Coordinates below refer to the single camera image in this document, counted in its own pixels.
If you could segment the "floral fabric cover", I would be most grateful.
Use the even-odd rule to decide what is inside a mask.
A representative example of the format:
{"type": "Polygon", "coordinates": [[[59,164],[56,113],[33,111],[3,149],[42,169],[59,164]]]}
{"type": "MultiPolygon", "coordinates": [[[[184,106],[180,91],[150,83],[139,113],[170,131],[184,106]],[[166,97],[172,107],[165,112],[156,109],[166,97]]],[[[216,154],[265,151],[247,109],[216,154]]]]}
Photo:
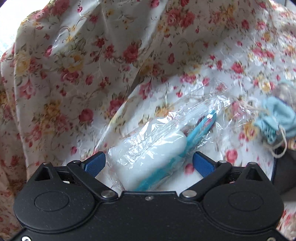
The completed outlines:
{"type": "Polygon", "coordinates": [[[43,162],[106,152],[190,92],[228,92],[201,151],[235,166],[273,156],[246,103],[295,88],[295,11],[275,1],[11,2],[1,15],[1,238],[43,162]]]}

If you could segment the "light blue drawstring sachet pouch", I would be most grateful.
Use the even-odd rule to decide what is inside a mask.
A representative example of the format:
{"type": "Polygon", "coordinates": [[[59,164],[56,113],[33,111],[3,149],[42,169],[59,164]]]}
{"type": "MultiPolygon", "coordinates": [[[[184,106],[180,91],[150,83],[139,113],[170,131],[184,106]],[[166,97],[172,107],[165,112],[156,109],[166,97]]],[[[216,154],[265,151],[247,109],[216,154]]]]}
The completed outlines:
{"type": "Polygon", "coordinates": [[[287,150],[295,150],[295,85],[281,81],[260,106],[243,102],[243,108],[253,111],[253,125],[259,129],[263,145],[276,159],[287,150]]]}

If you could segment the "blue Tempo tissue pack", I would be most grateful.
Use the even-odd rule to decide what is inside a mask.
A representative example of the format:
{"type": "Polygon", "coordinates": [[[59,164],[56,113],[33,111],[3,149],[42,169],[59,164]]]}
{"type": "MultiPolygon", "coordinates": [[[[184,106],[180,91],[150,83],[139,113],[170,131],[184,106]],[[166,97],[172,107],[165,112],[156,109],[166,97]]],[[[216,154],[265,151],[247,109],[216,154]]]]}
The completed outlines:
{"type": "Polygon", "coordinates": [[[295,188],[295,151],[287,149],[281,158],[274,158],[271,182],[279,194],[295,188]]]}

